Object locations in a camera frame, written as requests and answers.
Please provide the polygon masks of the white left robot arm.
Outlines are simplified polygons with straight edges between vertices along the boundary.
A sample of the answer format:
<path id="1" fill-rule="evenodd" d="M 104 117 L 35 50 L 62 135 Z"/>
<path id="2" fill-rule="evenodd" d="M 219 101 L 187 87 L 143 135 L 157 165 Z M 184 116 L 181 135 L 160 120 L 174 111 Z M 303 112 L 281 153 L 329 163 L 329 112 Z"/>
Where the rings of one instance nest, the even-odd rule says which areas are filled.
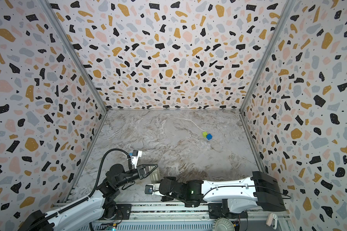
<path id="1" fill-rule="evenodd" d="M 64 207 L 43 213 L 33 212 L 23 222 L 20 231 L 75 231 L 100 218 L 111 219 L 118 216 L 114 199 L 121 189 L 133 185 L 137 180 L 147 178 L 157 164 L 142 164 L 125 171 L 123 165 L 114 164 L 106 173 L 106 178 L 87 195 Z"/>

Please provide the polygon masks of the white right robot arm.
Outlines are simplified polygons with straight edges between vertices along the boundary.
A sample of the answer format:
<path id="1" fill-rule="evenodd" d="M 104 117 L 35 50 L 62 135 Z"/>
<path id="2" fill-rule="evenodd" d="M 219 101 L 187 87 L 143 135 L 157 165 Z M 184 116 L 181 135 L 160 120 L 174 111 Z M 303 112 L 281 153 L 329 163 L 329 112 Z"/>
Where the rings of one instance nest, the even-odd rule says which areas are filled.
<path id="1" fill-rule="evenodd" d="M 175 177 L 165 177 L 153 188 L 153 193 L 161 196 L 162 201 L 177 200 L 187 208 L 227 202 L 226 211 L 234 214 L 257 207 L 270 212 L 286 210 L 277 180 L 261 171 L 254 171 L 244 179 L 224 182 L 191 180 L 184 183 Z"/>

